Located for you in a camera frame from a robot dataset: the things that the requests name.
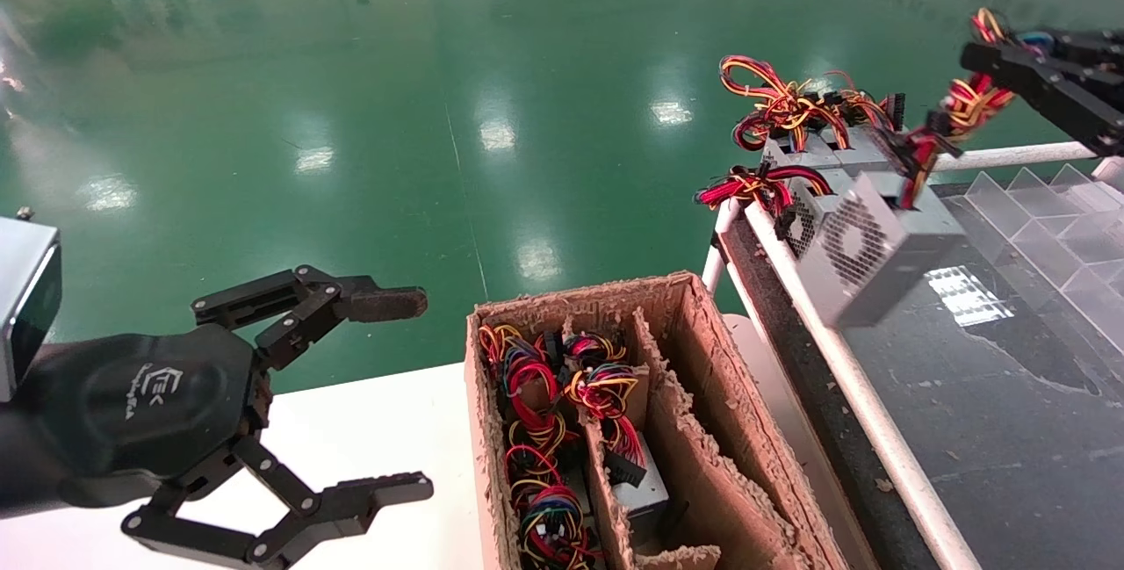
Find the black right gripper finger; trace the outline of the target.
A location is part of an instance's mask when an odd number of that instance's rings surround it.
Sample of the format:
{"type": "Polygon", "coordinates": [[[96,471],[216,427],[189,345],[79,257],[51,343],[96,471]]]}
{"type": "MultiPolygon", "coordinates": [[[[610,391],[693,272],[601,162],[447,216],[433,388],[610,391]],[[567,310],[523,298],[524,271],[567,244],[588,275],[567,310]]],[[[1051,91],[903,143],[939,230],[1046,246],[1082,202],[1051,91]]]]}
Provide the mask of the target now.
{"type": "Polygon", "coordinates": [[[1121,70],[1066,70],[1051,63],[1053,40],[968,42],[961,67],[989,76],[1099,157],[1121,155],[1121,70]]]}
{"type": "Polygon", "coordinates": [[[1046,29],[1053,40],[1048,57],[1066,70],[1123,69],[1123,31],[1072,31],[1046,29]]]}

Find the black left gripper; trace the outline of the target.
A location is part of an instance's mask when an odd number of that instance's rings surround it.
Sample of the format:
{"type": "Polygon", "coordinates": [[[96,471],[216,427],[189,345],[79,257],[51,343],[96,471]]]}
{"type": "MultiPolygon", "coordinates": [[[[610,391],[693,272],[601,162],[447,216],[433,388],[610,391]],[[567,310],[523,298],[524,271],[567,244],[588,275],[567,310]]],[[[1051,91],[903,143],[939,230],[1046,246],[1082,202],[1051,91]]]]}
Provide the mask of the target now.
{"type": "Polygon", "coordinates": [[[48,343],[18,386],[18,481],[161,483],[123,521],[126,537],[205,566],[290,569],[321,543],[366,534],[386,507],[426,501],[434,485],[398,473],[312,491],[259,441],[264,371],[285,369],[342,322],[409,322],[428,305],[420,286],[303,265],[197,298],[205,326],[183,334],[48,343]],[[259,322],[269,326],[255,350],[232,333],[259,322]],[[277,525],[253,534],[179,517],[242,470],[285,505],[277,525]]]}

